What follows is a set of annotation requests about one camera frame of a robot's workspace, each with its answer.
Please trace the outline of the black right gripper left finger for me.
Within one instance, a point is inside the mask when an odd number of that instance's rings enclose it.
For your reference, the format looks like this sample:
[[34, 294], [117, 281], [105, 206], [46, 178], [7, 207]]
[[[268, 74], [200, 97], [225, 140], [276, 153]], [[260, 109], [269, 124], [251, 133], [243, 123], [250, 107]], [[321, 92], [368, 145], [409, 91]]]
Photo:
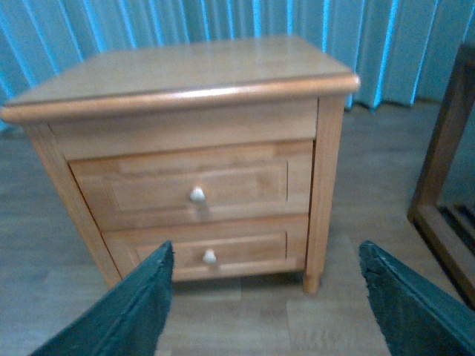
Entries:
[[174, 252], [163, 243], [34, 355], [154, 355], [171, 310]]

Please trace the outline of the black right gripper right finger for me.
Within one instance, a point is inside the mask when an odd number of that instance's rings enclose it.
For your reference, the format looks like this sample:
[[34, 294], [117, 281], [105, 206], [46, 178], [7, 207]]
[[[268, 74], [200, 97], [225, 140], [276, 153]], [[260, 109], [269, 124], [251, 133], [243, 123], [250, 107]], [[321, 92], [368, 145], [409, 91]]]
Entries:
[[392, 355], [473, 355], [474, 311], [371, 241], [359, 246], [368, 300]]

